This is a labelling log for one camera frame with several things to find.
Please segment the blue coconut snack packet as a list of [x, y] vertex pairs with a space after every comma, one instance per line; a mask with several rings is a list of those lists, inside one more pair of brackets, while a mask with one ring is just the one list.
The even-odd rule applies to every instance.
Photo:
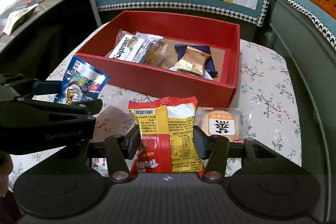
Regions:
[[109, 79], [109, 75], [74, 55], [64, 73], [61, 91], [56, 94], [54, 102], [70, 105], [96, 100]]

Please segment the round cake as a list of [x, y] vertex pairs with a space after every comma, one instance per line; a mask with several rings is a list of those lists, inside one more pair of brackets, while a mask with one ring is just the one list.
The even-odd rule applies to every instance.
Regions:
[[195, 125], [206, 135], [227, 137], [231, 142], [247, 137], [252, 114], [244, 114], [240, 109], [199, 107], [195, 116]]

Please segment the red yellow snack bag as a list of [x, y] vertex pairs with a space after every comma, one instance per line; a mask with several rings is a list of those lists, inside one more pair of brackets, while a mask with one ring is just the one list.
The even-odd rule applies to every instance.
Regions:
[[139, 173], [203, 173], [204, 165], [194, 146], [197, 104], [195, 97], [129, 102], [128, 110], [140, 133], [130, 169], [133, 177]]

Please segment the dark blue foil packet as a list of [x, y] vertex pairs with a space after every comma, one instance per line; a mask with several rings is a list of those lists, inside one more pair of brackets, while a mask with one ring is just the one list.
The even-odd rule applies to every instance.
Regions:
[[212, 80], [218, 75], [209, 46], [176, 44], [178, 60], [173, 69]]

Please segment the gold foil snack packet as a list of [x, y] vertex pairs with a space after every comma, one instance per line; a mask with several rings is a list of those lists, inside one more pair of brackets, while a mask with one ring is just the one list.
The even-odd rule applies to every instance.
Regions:
[[202, 75], [205, 70], [206, 61], [211, 57], [210, 54], [187, 46], [185, 54], [175, 63], [175, 67], [185, 71], [191, 71]]

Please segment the clear yellow egg crisp packet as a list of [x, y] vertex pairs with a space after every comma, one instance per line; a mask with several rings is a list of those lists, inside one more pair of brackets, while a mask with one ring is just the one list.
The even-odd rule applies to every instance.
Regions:
[[[117, 34], [115, 46], [120, 41], [121, 36], [123, 36], [123, 34], [131, 34], [131, 33], [120, 29]], [[153, 44], [141, 64], [152, 65], [152, 66], [157, 67], [160, 64], [160, 62], [163, 60], [163, 58], [165, 57], [168, 46], [169, 45], [167, 43], [163, 42], [163, 39], [160, 42]]]

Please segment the white long snack packet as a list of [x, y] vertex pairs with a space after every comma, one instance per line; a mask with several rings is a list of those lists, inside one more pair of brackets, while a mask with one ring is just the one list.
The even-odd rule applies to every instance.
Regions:
[[138, 38], [151, 41], [154, 44], [160, 42], [163, 39], [163, 36], [154, 35], [154, 34], [143, 34], [141, 32], [136, 32], [135, 36]]

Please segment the red white packet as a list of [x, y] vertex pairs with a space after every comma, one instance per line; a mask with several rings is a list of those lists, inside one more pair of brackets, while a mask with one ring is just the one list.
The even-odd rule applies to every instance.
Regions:
[[92, 168], [99, 170], [107, 170], [106, 158], [93, 158], [92, 159]]

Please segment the white Kaprons wafer packet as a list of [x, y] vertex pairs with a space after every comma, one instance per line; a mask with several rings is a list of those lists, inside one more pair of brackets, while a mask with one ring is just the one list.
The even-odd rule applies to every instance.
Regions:
[[150, 40], [132, 34], [123, 34], [108, 58], [139, 64], [143, 62], [152, 45]]

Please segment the red cardboard box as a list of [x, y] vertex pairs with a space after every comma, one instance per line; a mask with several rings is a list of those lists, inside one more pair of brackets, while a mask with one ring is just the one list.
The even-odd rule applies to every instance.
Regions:
[[[163, 37], [168, 45], [158, 66], [108, 58], [119, 30]], [[178, 60], [175, 45], [209, 46], [217, 75], [210, 80], [171, 71]], [[76, 55], [110, 75], [109, 84], [153, 97], [192, 97], [199, 106], [228, 107], [238, 88], [240, 27], [199, 16], [124, 11], [99, 30]]]

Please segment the dark side table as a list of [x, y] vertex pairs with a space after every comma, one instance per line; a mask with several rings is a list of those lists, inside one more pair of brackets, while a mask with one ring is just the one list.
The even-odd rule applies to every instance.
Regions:
[[1, 35], [1, 73], [45, 80], [100, 26], [95, 0], [42, 0], [28, 21]]

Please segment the white paper on side table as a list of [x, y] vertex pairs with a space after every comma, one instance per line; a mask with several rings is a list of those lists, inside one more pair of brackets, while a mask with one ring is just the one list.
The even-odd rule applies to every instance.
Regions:
[[1, 0], [1, 35], [12, 34], [34, 12], [32, 0]]

